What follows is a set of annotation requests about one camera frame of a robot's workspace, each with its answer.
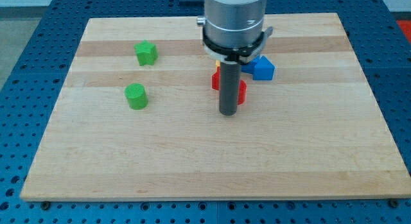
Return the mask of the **black mounting flange ring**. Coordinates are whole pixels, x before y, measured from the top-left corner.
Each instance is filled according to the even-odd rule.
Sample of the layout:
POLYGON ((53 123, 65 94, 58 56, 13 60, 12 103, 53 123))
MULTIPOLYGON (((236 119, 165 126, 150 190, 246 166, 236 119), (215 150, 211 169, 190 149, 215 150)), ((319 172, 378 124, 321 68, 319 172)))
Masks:
POLYGON ((214 42, 206 35, 205 28, 202 29, 203 47, 207 54, 214 59, 224 62, 225 64, 248 64, 265 48, 268 38, 273 34, 274 28, 269 26, 265 31, 262 31, 258 39, 245 47, 232 48, 222 47, 214 42))

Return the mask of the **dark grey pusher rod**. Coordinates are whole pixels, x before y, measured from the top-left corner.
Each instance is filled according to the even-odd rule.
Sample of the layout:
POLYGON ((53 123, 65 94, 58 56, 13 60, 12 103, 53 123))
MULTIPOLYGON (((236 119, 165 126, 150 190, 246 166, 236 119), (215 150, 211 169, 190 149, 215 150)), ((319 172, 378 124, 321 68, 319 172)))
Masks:
POLYGON ((237 111, 240 87, 240 65, 220 64, 219 111, 225 116, 232 116, 237 111))

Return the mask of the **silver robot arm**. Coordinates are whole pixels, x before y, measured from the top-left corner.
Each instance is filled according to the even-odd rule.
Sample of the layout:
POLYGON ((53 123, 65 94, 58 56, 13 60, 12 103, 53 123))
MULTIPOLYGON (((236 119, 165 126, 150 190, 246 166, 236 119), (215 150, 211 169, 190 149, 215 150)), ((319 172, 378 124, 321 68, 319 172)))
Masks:
POLYGON ((237 112, 241 67, 264 49, 273 27, 263 30, 267 0, 204 0, 202 27, 204 50, 220 61, 219 111, 237 112))

